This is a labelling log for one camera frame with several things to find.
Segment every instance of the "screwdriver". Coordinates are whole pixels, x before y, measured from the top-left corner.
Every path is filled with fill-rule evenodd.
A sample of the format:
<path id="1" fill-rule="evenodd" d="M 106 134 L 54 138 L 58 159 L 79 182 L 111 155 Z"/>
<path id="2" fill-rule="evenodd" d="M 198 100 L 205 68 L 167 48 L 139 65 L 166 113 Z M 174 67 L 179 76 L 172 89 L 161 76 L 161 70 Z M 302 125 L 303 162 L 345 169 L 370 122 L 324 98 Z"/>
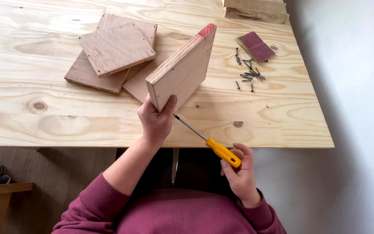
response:
<path id="1" fill-rule="evenodd" d="M 232 153 L 230 150 L 228 150 L 226 147 L 224 147 L 222 144 L 219 144 L 213 140 L 213 138 L 205 138 L 203 135 L 201 135 L 198 131 L 196 131 L 194 128 L 192 128 L 189 124 L 187 124 L 184 120 L 180 119 L 177 115 L 173 114 L 174 117 L 181 121 L 181 123 L 185 124 L 187 127 L 189 127 L 193 132 L 197 133 L 201 138 L 203 138 L 206 141 L 206 146 L 210 147 L 214 153 L 219 156 L 221 159 L 226 160 L 234 167 L 239 167 L 242 163 L 242 160 L 238 158 L 234 153 Z"/>

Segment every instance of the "sandpaper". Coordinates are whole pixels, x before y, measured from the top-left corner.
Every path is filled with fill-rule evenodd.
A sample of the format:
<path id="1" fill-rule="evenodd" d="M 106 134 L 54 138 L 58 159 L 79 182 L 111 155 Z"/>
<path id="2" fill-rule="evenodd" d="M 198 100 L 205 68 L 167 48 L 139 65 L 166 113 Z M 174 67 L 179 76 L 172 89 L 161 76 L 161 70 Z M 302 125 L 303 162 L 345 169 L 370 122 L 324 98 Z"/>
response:
<path id="1" fill-rule="evenodd" d="M 242 36 L 242 39 L 258 62 L 263 62 L 275 55 L 275 52 L 255 32 L 250 32 Z"/>

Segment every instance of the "dark pants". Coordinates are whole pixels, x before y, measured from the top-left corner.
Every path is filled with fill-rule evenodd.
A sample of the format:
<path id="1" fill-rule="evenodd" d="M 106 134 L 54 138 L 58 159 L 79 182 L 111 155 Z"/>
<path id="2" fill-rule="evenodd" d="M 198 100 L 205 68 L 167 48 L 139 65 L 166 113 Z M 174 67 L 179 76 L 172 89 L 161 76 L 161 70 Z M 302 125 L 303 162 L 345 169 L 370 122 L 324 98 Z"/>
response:
<path id="1" fill-rule="evenodd" d="M 174 186 L 171 181 L 172 148 L 161 148 L 139 180 L 132 200 L 153 189 L 182 188 L 225 195 L 235 198 L 226 177 L 220 176 L 220 158 L 211 149 L 184 148 L 179 150 Z"/>

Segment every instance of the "hand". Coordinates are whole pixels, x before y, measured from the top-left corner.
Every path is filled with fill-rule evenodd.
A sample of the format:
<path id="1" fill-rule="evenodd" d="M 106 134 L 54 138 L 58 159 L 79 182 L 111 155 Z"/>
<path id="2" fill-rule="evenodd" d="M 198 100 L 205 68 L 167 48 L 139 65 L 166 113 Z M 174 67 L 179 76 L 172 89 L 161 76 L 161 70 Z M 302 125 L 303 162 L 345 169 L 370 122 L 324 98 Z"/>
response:
<path id="1" fill-rule="evenodd" d="M 145 98 L 144 104 L 138 109 L 138 116 L 144 130 L 144 139 L 154 145 L 162 145 L 171 132 L 173 113 L 177 97 L 172 95 L 161 113 L 155 110 L 150 95 Z"/>
<path id="2" fill-rule="evenodd" d="M 233 193 L 242 201 L 247 208 L 256 207 L 261 202 L 255 178 L 253 177 L 253 151 L 239 143 L 233 144 L 233 152 L 242 163 L 238 168 L 233 169 L 226 160 L 221 160 L 221 175 L 226 175 Z"/>

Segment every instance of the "wooden table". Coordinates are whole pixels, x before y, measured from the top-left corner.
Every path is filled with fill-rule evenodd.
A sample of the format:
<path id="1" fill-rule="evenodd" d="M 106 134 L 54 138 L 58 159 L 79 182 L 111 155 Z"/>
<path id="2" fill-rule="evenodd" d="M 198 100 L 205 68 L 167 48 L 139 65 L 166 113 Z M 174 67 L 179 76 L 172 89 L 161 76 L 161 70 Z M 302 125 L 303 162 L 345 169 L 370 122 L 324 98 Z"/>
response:
<path id="1" fill-rule="evenodd" d="M 76 35 L 94 31 L 103 12 L 157 23 L 157 54 L 217 25 L 206 80 L 178 111 L 203 135 L 226 146 L 334 147 L 290 24 L 224 18 L 220 0 L 0 0 L 0 146 L 121 147 L 142 135 L 140 103 L 126 91 L 64 80 L 81 50 Z M 258 65 L 253 93 L 235 59 L 235 38 L 250 31 L 277 53 Z M 174 119 L 164 146 L 205 142 Z"/>

